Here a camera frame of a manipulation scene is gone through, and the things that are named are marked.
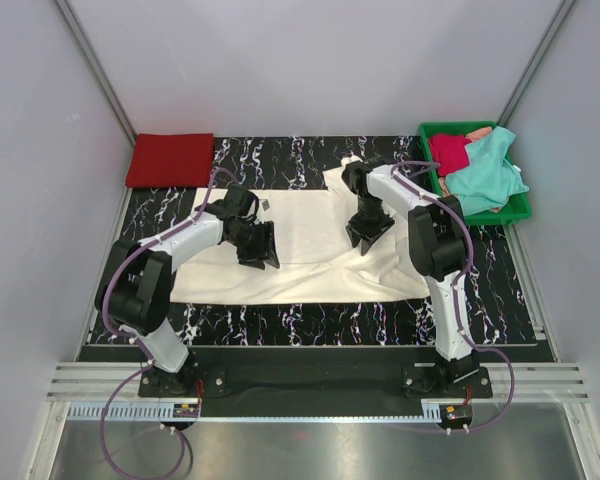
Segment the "cream white t shirt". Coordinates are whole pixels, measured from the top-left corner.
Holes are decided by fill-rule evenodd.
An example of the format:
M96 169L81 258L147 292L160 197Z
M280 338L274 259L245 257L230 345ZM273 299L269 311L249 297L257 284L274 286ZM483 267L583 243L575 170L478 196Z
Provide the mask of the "cream white t shirt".
M258 190L259 219L274 223L280 266L263 270L239 264L224 242L195 255L176 272L174 303L277 305L364 303L424 299L429 289L408 253L407 223L394 225L368 253L345 232L357 211L356 196L340 167L323 173L318 190Z

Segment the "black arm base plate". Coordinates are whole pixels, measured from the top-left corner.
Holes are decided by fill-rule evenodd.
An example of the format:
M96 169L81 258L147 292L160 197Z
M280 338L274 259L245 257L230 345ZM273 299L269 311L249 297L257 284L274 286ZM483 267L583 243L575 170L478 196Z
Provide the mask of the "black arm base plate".
M490 400L488 370L454 382L431 347L197 347L189 384L142 376L139 394L200 400L206 419L317 421L419 415L423 400Z

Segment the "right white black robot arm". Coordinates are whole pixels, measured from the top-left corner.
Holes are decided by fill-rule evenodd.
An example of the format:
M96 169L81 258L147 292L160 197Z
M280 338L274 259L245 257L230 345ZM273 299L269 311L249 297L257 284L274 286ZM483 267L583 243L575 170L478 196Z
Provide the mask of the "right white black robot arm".
M357 198L345 231L366 255L395 224L389 206L407 222L409 258L429 289L436 328L436 360L418 379L405 380L409 394L456 396L480 368L465 306L465 279L474 258L459 200L437 196L378 156L348 160L341 178Z

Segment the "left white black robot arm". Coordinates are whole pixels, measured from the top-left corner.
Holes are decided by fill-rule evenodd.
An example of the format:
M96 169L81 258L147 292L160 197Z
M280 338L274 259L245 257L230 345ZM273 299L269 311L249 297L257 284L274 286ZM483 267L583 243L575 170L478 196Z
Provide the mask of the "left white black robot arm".
M195 354L168 320L177 270L194 256L227 242L238 263L279 268L274 222L235 214L197 213L174 227L111 247L95 308L112 335L137 344L147 358L141 375L162 396L185 396L199 384Z

